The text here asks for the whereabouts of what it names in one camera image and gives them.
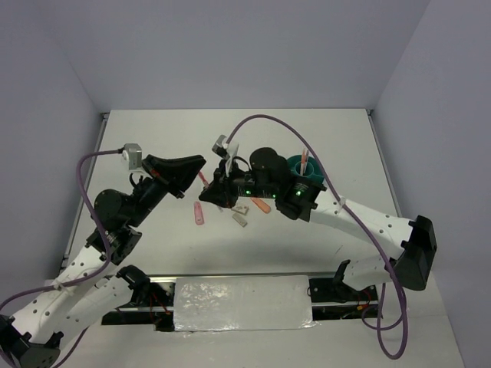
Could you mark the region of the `pink highlighter pen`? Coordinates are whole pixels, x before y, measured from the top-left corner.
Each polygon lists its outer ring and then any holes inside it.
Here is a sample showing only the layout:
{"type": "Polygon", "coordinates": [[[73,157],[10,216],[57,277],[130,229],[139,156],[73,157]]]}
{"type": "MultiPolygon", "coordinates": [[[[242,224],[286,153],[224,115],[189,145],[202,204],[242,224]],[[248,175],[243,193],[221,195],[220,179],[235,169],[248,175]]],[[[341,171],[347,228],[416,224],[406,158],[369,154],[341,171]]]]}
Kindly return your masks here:
{"type": "Polygon", "coordinates": [[[206,178],[205,178],[205,176],[204,176],[204,174],[202,172],[199,172],[199,178],[200,178],[200,180],[201,180],[201,182],[203,184],[203,187],[204,188],[208,188],[209,187],[209,183],[206,180],[206,178]]]}

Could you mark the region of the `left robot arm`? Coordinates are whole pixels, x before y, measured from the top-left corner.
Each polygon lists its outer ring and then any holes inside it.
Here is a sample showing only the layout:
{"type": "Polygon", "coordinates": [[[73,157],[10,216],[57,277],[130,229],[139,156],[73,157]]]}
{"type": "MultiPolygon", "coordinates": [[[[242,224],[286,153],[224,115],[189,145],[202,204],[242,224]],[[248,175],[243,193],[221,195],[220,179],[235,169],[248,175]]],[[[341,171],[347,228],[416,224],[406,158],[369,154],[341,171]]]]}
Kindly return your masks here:
{"type": "Polygon", "coordinates": [[[85,246],[49,285],[9,298],[34,296],[21,310],[1,317],[1,356],[12,367],[59,367],[66,345],[79,344],[105,314],[127,304],[164,306],[168,300],[166,290],[143,271],[122,263],[142,237],[137,227],[166,195],[183,198],[206,161],[201,155],[143,157],[135,144],[112,153],[140,178],[130,183],[131,194],[105,189],[90,202],[83,191],[96,224],[85,246]]]}

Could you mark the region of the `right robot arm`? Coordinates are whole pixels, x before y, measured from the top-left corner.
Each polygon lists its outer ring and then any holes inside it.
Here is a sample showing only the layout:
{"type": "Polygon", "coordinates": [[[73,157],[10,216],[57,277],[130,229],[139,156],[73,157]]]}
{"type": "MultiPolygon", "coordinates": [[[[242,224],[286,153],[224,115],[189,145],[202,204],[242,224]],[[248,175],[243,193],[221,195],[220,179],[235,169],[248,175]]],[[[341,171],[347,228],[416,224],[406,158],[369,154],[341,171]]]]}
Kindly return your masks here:
{"type": "Polygon", "coordinates": [[[286,158],[269,147],[251,154],[246,171],[233,158],[221,160],[199,200],[232,208],[241,197],[272,199],[291,220],[326,225],[375,245],[376,256],[338,266],[334,293],[342,300],[388,282],[412,291],[427,286],[437,241],[433,223],[424,216],[395,217],[337,197],[323,184],[295,175],[286,158]]]}

